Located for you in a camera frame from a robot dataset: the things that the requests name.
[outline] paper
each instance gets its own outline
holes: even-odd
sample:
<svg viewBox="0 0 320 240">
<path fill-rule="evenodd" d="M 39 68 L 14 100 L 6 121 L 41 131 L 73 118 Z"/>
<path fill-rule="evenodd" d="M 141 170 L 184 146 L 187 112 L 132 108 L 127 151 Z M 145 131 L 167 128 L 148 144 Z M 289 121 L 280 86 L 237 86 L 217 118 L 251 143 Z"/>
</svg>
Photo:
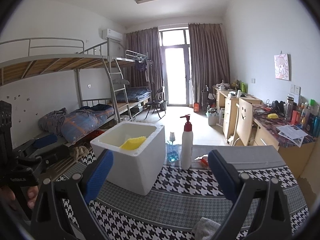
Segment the paper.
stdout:
<svg viewBox="0 0 320 240">
<path fill-rule="evenodd" d="M 279 132 L 279 135 L 283 136 L 284 138 L 287 138 L 288 140 L 292 141 L 296 146 L 298 146 L 299 148 L 302 145 L 303 139 L 304 137 L 300 137 L 300 138 L 296 138 L 296 139 L 290 139 L 288 136 L 286 136 L 283 132 Z"/>
<path fill-rule="evenodd" d="M 295 125 L 287 124 L 283 126 L 277 126 L 276 128 L 281 132 L 283 132 L 290 139 L 297 139 L 297 138 L 305 137 L 306 135 L 308 135 L 307 133 L 305 133 L 303 130 L 301 130 Z"/>
</svg>

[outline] bed ladder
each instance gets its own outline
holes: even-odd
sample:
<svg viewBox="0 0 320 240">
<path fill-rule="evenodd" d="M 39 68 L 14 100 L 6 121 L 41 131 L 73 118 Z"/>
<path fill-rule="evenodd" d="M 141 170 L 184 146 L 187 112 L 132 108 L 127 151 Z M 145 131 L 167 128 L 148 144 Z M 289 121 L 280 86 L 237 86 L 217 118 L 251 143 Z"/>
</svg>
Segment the bed ladder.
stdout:
<svg viewBox="0 0 320 240">
<path fill-rule="evenodd" d="M 115 110 L 115 120 L 117 123 L 120 123 L 121 122 L 121 119 L 120 119 L 120 113 L 119 113 L 119 109 L 118 109 L 118 104 L 117 104 L 117 100 L 116 100 L 116 92 L 118 91 L 123 91 L 124 92 L 124 99 L 125 99 L 125 105 L 127 107 L 127 110 L 128 110 L 128 115 L 129 115 L 129 118 L 130 118 L 130 121 L 132 121 L 132 115 L 131 115 L 131 112 L 130 112 L 130 107 L 129 107 L 129 101 L 128 101 L 128 96 L 127 96 L 127 90 L 125 89 L 125 85 L 123 84 L 123 87 L 120 88 L 120 89 L 116 89 L 114 88 L 114 84 L 113 84 L 113 79 L 111 78 L 111 75 L 117 75 L 117 74 L 120 74 L 121 75 L 121 78 L 123 78 L 123 74 L 122 74 L 122 71 L 121 71 L 121 68 L 117 62 L 117 60 L 115 59 L 115 62 L 116 62 L 116 67 L 117 67 L 117 72 L 111 72 L 111 59 L 108 59 L 108 62 L 109 62 L 109 68 L 107 67 L 106 65 L 106 62 L 104 61 L 104 59 L 102 59 L 102 62 L 103 62 L 103 67 L 104 69 L 106 70 L 106 73 L 108 75 L 108 79 L 109 79 L 109 83 L 110 83 L 110 92 L 111 92 L 111 101 L 112 101 L 112 104 L 113 104 L 113 108 Z"/>
</svg>

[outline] hand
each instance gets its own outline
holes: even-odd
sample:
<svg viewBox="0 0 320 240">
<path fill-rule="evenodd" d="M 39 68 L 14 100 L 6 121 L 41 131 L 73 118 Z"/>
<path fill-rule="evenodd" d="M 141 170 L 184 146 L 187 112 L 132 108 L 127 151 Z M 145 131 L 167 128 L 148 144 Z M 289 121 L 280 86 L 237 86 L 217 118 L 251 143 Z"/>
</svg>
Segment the hand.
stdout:
<svg viewBox="0 0 320 240">
<path fill-rule="evenodd" d="M 28 197 L 29 197 L 28 207 L 29 208 L 31 209 L 34 208 L 38 193 L 39 193 L 38 186 L 33 186 L 28 189 Z M 16 199 L 16 196 L 14 195 L 13 191 L 8 186 L 3 186 L 0 189 L 0 194 L 8 203 Z"/>
</svg>

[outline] metal screw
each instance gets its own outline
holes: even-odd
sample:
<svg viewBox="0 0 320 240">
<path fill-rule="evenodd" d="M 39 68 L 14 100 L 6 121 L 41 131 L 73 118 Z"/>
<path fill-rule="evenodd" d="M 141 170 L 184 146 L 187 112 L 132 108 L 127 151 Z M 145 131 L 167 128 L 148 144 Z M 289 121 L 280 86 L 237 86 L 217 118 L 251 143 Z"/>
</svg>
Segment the metal screw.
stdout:
<svg viewBox="0 0 320 240">
<path fill-rule="evenodd" d="M 240 177 L 241 177 L 241 179 L 245 179 L 245 180 L 247 180 L 247 179 L 250 178 L 249 174 L 246 173 L 246 172 L 241 173 L 241 174 L 240 174 Z"/>
<path fill-rule="evenodd" d="M 49 178 L 46 178 L 43 180 L 43 184 L 47 185 L 51 182 L 51 180 Z"/>
<path fill-rule="evenodd" d="M 80 179 L 81 178 L 81 174 L 80 173 L 75 173 L 75 174 L 72 175 L 72 178 L 74 180 Z"/>
<path fill-rule="evenodd" d="M 273 178 L 271 178 L 271 182 L 273 184 L 278 184 L 279 180 L 277 178 L 273 177 Z"/>
</svg>

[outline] houndstooth tablecloth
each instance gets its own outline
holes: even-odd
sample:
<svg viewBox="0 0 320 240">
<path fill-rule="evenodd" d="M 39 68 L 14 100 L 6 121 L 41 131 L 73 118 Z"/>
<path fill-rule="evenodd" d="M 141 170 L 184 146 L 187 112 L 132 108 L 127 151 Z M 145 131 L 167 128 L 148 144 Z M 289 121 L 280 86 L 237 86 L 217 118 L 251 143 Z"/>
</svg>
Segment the houndstooth tablecloth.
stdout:
<svg viewBox="0 0 320 240">
<path fill-rule="evenodd" d="M 294 233 L 308 215 L 308 208 L 296 179 L 275 149 L 194 146 L 193 158 L 207 154 L 214 148 L 239 173 L 246 171 L 251 177 L 261 180 L 271 177 L 279 179 L 287 195 Z M 58 180 L 68 179 L 76 172 L 82 173 L 95 159 L 91 152 Z M 236 239 L 246 236 L 257 203 L 257 199 L 253 200 Z M 69 219 L 78 226 L 69 200 L 64 200 L 64 205 Z M 105 181 L 98 198 L 91 201 L 89 206 L 111 239 L 184 240 L 194 239 L 191 230 L 201 217 L 221 224 L 232 203 L 224 197 L 210 170 L 192 163 L 188 171 L 183 171 L 179 163 L 165 163 L 148 195 L 137 195 Z"/>
</svg>

